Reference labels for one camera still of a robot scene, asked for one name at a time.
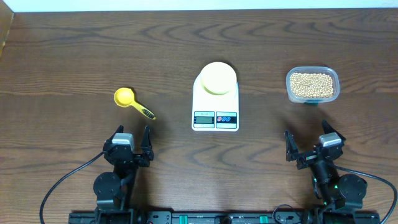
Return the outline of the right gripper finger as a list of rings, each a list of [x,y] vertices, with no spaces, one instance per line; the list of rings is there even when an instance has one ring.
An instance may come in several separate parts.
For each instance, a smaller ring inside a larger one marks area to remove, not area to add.
[[[342,141],[346,140],[346,138],[335,130],[325,119],[322,120],[322,128],[325,134],[336,133]]]
[[[294,136],[288,130],[284,133],[286,141],[286,161],[296,161],[299,158],[299,149],[295,143]]]

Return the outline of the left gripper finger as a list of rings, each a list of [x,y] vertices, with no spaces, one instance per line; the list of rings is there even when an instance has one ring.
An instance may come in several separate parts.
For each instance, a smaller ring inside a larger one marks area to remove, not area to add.
[[[150,129],[148,126],[146,126],[144,129],[144,135],[141,142],[141,150],[142,153],[146,155],[150,161],[154,159],[154,152],[150,141]]]
[[[110,144],[122,144],[124,142],[124,126],[120,125],[115,133],[108,139]]]

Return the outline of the yellow measuring scoop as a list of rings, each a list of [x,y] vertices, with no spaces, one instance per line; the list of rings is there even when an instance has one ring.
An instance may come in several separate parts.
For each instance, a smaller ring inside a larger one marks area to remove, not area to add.
[[[123,108],[132,106],[145,117],[152,120],[156,119],[155,114],[151,110],[149,110],[136,100],[135,93],[133,92],[132,88],[122,87],[117,89],[114,93],[114,102],[118,106]]]

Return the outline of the yellow plastic bowl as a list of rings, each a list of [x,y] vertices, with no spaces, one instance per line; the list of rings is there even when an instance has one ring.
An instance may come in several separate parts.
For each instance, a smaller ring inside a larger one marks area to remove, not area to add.
[[[238,84],[234,68],[224,62],[209,63],[203,67],[199,77],[201,86],[212,95],[230,93]]]

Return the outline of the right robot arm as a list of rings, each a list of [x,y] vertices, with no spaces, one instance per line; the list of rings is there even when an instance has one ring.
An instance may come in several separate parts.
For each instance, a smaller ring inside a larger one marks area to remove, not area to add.
[[[295,161],[297,169],[312,172],[313,191],[323,205],[307,210],[303,223],[354,223],[355,213],[363,207],[367,182],[356,174],[339,175],[333,161],[343,155],[346,138],[323,120],[324,134],[311,151],[299,152],[294,135],[285,131],[286,161]]]

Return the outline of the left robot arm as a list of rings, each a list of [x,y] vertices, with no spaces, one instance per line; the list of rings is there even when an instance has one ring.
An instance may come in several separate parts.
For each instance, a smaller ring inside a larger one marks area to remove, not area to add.
[[[130,205],[133,186],[140,167],[149,167],[154,160],[150,129],[144,128],[141,153],[134,152],[134,137],[119,126],[105,141],[104,158],[113,166],[112,172],[100,174],[94,181],[96,195],[95,219],[92,223],[146,223],[147,214]]]

